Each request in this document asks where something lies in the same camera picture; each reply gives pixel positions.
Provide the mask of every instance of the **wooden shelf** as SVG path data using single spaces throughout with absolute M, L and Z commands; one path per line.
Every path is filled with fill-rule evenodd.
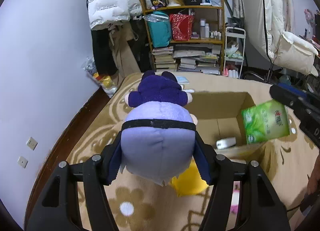
M 227 56 L 224 57 L 224 59 L 226 61 L 233 61 L 233 62 L 239 62 L 239 63 L 242 63 L 244 61 L 244 59 L 237 59 L 237 58 L 229 58 Z
M 202 6 L 202 5 L 188 5 L 188 6 L 172 6 L 172 7 L 162 7 L 162 8 L 157 8 L 156 10 L 154 9 L 147 9 L 144 12 L 149 13 L 157 10 L 167 10 L 167 9 L 183 9 L 183 8 L 213 8 L 213 9 L 222 9 L 222 7 L 217 7 L 217 6 Z
M 213 39 L 213 38 L 206 38 L 206 39 L 194 39 L 191 38 L 188 41 L 175 41 L 175 40 L 171 40 L 170 43 L 177 43 L 177 44 L 183 44 L 183 43 L 212 43 L 212 44 L 219 44 L 222 45 L 223 41 L 222 40 L 217 40 L 217 39 Z

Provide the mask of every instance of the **green tissue pack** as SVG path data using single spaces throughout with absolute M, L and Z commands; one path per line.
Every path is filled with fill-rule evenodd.
M 270 100 L 241 111 L 247 144 L 267 141 L 290 134 L 285 107 Z

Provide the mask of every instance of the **white puffer jacket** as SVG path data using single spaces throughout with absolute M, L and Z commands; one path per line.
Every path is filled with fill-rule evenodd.
M 122 25 L 142 13 L 139 0 L 88 0 L 90 28 L 100 30 L 110 25 Z

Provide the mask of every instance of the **teal bag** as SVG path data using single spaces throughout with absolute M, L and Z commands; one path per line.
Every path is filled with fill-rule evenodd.
M 154 11 L 146 16 L 153 47 L 165 47 L 172 38 L 169 16 L 162 11 Z

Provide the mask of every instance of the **red gift bag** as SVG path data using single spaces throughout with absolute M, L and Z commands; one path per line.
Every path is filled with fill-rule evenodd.
M 172 37 L 175 41 L 188 41 L 192 34 L 194 16 L 185 14 L 170 14 Z

